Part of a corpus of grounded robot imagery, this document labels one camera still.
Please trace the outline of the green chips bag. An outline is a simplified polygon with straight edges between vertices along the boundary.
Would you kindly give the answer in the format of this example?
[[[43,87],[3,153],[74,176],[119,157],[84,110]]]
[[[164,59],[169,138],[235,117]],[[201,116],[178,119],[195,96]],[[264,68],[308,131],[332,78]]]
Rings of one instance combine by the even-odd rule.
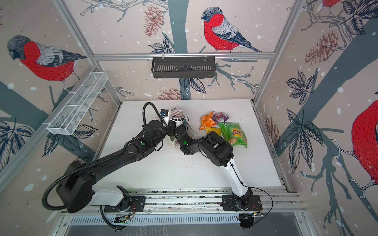
[[[248,147],[248,141],[239,123],[219,123],[223,138],[232,146]]]

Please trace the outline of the orange snack packet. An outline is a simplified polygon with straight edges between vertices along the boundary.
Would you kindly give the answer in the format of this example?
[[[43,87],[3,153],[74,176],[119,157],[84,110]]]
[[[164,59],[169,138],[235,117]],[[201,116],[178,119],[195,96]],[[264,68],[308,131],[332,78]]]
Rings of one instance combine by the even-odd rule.
[[[217,123],[213,120],[213,113],[214,111],[210,112],[207,115],[204,115],[201,117],[201,124],[200,124],[200,130],[204,130],[205,128],[210,128],[215,126]]]

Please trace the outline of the purple candy packet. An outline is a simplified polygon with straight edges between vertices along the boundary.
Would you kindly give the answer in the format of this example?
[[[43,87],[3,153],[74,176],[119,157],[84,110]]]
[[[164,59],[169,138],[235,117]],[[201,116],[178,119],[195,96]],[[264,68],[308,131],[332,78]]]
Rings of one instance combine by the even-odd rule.
[[[219,112],[212,115],[212,119],[215,123],[224,123],[229,120],[229,116],[226,113]]]

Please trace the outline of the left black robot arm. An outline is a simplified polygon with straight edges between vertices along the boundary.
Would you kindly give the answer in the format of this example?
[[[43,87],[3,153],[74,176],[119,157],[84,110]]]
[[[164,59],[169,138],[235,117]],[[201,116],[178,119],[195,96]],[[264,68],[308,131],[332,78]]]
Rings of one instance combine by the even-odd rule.
[[[95,184],[118,169],[156,151],[157,145],[166,136],[174,135],[175,128],[173,121],[169,121],[168,128],[164,128],[160,121],[153,120],[121,150],[88,163],[72,162],[65,171],[66,177],[56,188],[64,208],[69,213],[76,213],[88,205],[117,207],[120,212],[130,210],[133,207],[131,197],[122,186],[98,188]]]

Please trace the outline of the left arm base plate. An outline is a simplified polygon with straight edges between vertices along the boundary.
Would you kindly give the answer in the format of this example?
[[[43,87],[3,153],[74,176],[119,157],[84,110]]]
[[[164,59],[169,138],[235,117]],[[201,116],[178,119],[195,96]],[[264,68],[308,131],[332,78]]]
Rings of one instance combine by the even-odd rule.
[[[146,197],[144,196],[125,197],[116,206],[105,206],[103,211],[106,213],[143,212],[145,202],[146,202]]]

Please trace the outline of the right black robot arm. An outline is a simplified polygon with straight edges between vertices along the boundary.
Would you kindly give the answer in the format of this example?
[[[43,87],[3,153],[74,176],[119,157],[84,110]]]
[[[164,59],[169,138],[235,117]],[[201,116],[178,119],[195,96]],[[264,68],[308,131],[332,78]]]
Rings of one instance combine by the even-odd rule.
[[[175,129],[175,138],[180,145],[180,150],[185,155],[199,152],[214,165],[223,169],[231,184],[232,193],[239,209],[246,210],[252,205],[254,193],[250,187],[244,185],[243,179],[239,176],[240,173],[234,161],[233,147],[228,141],[214,131],[195,140],[181,126]]]

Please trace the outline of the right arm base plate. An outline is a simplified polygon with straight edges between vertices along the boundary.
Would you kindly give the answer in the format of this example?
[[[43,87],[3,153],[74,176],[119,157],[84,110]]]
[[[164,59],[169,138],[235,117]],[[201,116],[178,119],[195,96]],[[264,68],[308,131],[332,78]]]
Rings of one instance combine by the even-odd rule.
[[[248,201],[235,195],[222,195],[220,206],[224,211],[262,211],[260,197],[253,195]]]

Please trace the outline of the white printed paper bag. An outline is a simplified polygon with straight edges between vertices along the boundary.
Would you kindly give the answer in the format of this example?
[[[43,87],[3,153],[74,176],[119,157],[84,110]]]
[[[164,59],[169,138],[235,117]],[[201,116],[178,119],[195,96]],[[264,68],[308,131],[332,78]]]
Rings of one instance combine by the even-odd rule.
[[[176,121],[176,128],[183,127],[183,129],[187,131],[190,138],[194,139],[196,137],[196,134],[189,123],[189,118],[184,115],[183,110],[180,110],[178,108],[170,109],[170,119]],[[177,140],[176,135],[168,136],[167,140],[172,145],[172,149],[174,151],[179,150],[179,141]]]

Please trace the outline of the yellow snack packet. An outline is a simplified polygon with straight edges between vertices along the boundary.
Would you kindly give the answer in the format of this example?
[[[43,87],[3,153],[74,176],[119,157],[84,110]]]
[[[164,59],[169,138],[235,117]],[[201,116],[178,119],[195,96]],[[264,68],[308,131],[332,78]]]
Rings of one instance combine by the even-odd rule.
[[[217,127],[206,127],[205,130],[206,130],[207,134],[209,134],[210,132],[215,132],[219,136],[222,136],[220,128],[217,128]]]

